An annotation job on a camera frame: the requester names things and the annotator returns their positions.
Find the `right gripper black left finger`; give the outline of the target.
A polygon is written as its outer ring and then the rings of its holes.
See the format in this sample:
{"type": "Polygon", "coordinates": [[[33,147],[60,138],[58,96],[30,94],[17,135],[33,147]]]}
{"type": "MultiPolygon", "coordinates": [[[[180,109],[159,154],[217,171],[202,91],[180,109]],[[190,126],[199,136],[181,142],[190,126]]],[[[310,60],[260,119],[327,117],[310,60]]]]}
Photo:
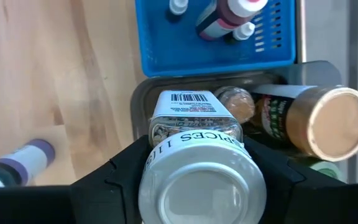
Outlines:
{"type": "Polygon", "coordinates": [[[138,193],[150,154],[147,135],[71,184],[76,223],[141,224],[138,193]]]}

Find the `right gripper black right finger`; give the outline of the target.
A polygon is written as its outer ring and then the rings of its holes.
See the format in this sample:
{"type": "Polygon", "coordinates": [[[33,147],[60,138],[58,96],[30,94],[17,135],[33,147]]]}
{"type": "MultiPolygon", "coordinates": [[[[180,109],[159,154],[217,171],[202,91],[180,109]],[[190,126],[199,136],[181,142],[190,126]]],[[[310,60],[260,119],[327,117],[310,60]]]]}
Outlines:
{"type": "Polygon", "coordinates": [[[291,161],[249,137],[246,149],[262,171],[267,203],[261,223],[344,223],[338,187],[345,183],[291,161]]]}

